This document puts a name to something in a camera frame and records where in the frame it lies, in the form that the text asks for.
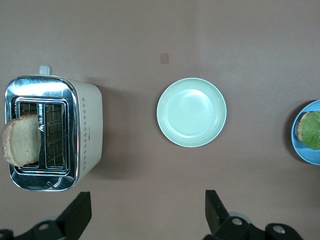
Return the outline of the cream and chrome toaster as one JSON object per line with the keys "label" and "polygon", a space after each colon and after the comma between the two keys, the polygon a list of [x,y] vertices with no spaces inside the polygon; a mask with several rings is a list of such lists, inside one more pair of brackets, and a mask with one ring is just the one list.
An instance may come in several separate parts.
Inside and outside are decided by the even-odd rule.
{"label": "cream and chrome toaster", "polygon": [[73,188],[101,159],[103,101],[93,84],[52,75],[48,64],[37,75],[9,82],[4,94],[5,121],[25,114],[38,117],[39,159],[24,166],[10,166],[18,187],[38,192]]}

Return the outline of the blue plate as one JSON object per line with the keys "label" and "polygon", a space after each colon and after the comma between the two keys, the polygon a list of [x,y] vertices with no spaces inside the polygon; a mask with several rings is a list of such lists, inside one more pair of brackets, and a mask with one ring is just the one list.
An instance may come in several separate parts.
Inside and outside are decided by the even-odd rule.
{"label": "blue plate", "polygon": [[298,140],[297,127],[299,118],[307,112],[320,111],[320,99],[312,101],[303,107],[292,122],[290,138],[291,144],[296,154],[306,163],[320,166],[320,149],[308,148],[304,142]]}

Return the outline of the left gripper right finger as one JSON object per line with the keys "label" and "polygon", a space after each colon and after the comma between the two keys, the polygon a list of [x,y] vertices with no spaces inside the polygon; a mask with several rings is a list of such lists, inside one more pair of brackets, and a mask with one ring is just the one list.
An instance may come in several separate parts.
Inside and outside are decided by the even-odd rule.
{"label": "left gripper right finger", "polygon": [[304,240],[292,227],[269,223],[259,229],[241,216],[232,216],[215,190],[205,191],[205,217],[210,234],[203,240]]}

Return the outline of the green lettuce leaf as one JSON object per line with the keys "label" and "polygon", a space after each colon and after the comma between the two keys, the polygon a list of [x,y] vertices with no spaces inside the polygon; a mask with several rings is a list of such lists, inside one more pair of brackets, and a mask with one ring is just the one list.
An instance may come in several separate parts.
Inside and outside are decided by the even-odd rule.
{"label": "green lettuce leaf", "polygon": [[307,112],[301,122],[302,140],[313,150],[320,150],[320,111]]}

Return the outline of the brown bread slice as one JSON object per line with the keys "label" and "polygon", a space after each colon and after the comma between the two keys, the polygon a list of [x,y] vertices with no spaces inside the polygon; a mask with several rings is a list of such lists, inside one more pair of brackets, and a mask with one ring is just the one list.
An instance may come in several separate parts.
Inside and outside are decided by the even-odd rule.
{"label": "brown bread slice", "polygon": [[298,116],[298,119],[295,124],[295,136],[299,142],[303,142],[303,134],[302,134],[302,120],[306,117],[308,113],[303,112]]}
{"label": "brown bread slice", "polygon": [[0,136],[4,159],[12,166],[23,167],[39,161],[41,131],[36,114],[10,120]]}

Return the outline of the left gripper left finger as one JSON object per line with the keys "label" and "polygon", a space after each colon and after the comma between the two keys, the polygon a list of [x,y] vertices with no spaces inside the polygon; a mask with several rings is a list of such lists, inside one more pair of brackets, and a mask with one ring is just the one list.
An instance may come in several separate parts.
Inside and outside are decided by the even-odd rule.
{"label": "left gripper left finger", "polygon": [[79,240],[91,218],[91,194],[80,192],[56,219],[39,222],[17,236],[0,229],[0,240]]}

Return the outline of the pale green plate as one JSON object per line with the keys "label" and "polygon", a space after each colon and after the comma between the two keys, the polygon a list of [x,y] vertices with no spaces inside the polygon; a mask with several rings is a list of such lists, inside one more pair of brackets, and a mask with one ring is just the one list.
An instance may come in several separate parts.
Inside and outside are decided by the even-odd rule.
{"label": "pale green plate", "polygon": [[211,82],[189,77],[169,85],[159,97],[156,119],[162,134],[186,148],[204,146],[223,130],[227,105]]}

